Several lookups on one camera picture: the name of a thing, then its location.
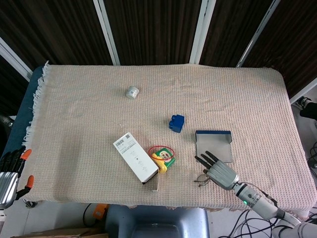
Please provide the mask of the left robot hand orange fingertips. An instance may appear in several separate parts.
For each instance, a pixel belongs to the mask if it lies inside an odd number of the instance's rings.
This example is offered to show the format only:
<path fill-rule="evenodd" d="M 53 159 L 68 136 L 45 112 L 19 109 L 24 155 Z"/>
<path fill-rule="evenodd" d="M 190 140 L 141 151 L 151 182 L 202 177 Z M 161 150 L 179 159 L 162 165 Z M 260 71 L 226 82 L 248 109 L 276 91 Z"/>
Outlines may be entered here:
<path fill-rule="evenodd" d="M 18 183 L 24 170 L 25 162 L 32 150 L 22 146 L 12 152 L 7 152 L 0 160 L 0 209 L 10 207 L 14 201 L 29 193 L 34 184 L 34 176 L 28 177 L 23 189 L 17 190 Z"/>

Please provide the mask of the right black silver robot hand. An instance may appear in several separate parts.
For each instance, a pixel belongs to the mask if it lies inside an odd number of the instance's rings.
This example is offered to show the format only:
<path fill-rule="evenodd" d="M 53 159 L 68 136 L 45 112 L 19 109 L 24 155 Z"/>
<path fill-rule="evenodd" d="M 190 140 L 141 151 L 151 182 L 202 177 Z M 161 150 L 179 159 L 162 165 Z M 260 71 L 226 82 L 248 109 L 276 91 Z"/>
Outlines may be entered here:
<path fill-rule="evenodd" d="M 233 190 L 238 183 L 237 173 L 210 151 L 195 156 L 195 159 L 204 166 L 203 173 L 221 188 Z"/>

